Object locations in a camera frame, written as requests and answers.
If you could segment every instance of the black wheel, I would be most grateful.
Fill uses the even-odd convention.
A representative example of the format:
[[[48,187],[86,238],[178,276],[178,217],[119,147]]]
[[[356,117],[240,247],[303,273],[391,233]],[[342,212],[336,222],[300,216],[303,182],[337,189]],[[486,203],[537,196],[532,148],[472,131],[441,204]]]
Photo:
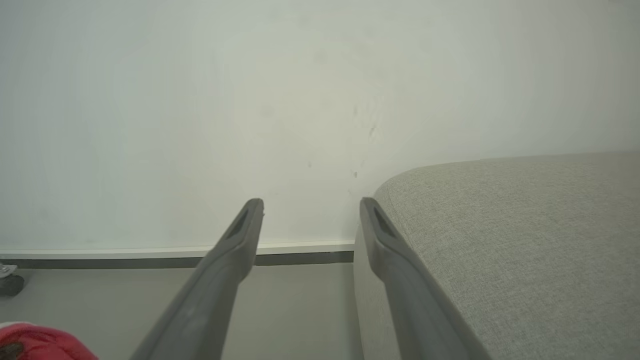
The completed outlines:
[[[0,296],[16,296],[24,287],[24,278],[18,275],[9,275],[0,279]]]

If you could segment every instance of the wall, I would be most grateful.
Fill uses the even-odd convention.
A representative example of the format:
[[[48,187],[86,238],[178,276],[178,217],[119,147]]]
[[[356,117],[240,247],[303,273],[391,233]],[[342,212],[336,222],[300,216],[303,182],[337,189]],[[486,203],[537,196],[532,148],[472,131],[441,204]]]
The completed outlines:
[[[640,148],[634,0],[0,1],[4,254],[200,251],[250,197],[346,249],[404,170]]]

